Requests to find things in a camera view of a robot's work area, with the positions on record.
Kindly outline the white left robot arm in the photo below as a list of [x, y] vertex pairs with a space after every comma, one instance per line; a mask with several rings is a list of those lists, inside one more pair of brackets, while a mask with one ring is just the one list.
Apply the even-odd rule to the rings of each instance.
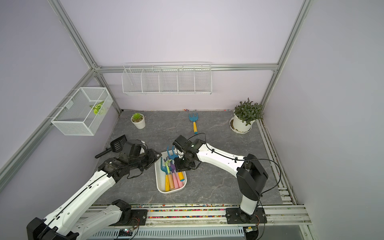
[[98, 231], [121, 225], [140, 225], [132, 206], [123, 200], [112, 202], [105, 210], [80, 221], [80, 217], [108, 189], [130, 171], [149, 169], [162, 154], [140, 140], [129, 140], [118, 157], [105, 160], [93, 176], [64, 204], [45, 218], [34, 218], [27, 225], [30, 240], [86, 240]]

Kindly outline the green rake wooden handle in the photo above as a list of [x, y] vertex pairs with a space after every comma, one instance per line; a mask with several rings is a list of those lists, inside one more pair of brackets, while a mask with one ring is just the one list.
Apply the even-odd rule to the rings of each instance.
[[169, 181], [170, 189], [174, 190], [175, 186], [174, 186], [174, 182], [173, 182], [172, 173], [171, 173], [171, 170], [169, 168], [169, 160], [165, 160], [165, 166], [166, 166], [166, 169], [167, 169], [167, 178], [168, 178], [168, 181]]

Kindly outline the teal rake yellow handle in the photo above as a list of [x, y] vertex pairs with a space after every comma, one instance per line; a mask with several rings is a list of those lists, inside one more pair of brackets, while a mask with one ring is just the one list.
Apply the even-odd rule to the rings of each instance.
[[[173, 161], [175, 161], [176, 158], [180, 157], [178, 154], [175, 153], [175, 147], [174, 146], [172, 146], [172, 154], [170, 154], [169, 147], [167, 147], [167, 154], [168, 154], [169, 159], [171, 159]], [[180, 182], [183, 182], [185, 180], [183, 173], [178, 173], [178, 176], [179, 176]]]
[[170, 182], [168, 179], [168, 171], [165, 166], [165, 161], [161, 158], [161, 170], [165, 173], [165, 192], [170, 191]]
[[198, 113], [191, 113], [189, 114], [189, 120], [193, 123], [193, 129], [194, 129], [194, 134], [198, 134], [198, 128], [197, 128], [197, 120], [199, 119]]

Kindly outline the white storage tray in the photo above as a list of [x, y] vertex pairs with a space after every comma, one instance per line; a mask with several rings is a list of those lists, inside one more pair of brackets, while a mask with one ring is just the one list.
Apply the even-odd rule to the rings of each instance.
[[171, 194], [186, 187], [187, 176], [185, 172], [176, 172], [175, 161], [169, 158], [167, 152], [155, 163], [156, 185], [162, 194]]

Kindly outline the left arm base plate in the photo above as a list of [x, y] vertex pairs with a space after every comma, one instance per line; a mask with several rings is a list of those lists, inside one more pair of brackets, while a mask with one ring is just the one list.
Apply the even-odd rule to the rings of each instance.
[[125, 210], [119, 221], [111, 226], [144, 226], [146, 224], [147, 214], [148, 211], [142, 209]]

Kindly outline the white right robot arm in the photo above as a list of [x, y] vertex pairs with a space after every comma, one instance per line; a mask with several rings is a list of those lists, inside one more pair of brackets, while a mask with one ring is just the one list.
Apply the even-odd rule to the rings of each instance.
[[173, 146], [182, 153], [175, 159], [178, 172], [195, 170], [196, 161], [199, 161], [214, 165], [236, 177], [243, 195], [240, 213], [246, 216], [254, 214], [269, 178], [256, 156], [233, 155], [211, 146], [204, 140], [191, 141], [182, 135], [175, 139]]

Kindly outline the purple rake pink handle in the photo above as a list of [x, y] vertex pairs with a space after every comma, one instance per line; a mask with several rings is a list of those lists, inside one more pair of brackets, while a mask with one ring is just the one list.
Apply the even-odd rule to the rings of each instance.
[[173, 177], [175, 189], [179, 189], [179, 183], [178, 183], [177, 175], [175, 172], [175, 166], [174, 166], [174, 164], [171, 164], [170, 167], [171, 167], [171, 172], [172, 172], [172, 177]]
[[184, 186], [183, 181], [185, 180], [183, 173], [175, 172], [175, 177], [176, 177], [176, 182], [177, 182], [178, 188], [182, 188]]

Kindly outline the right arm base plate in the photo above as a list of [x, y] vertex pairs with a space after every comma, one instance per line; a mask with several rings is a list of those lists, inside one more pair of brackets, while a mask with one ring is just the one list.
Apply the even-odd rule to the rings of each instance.
[[263, 208], [256, 208], [248, 215], [240, 208], [227, 208], [225, 217], [228, 224], [266, 224], [267, 218]]

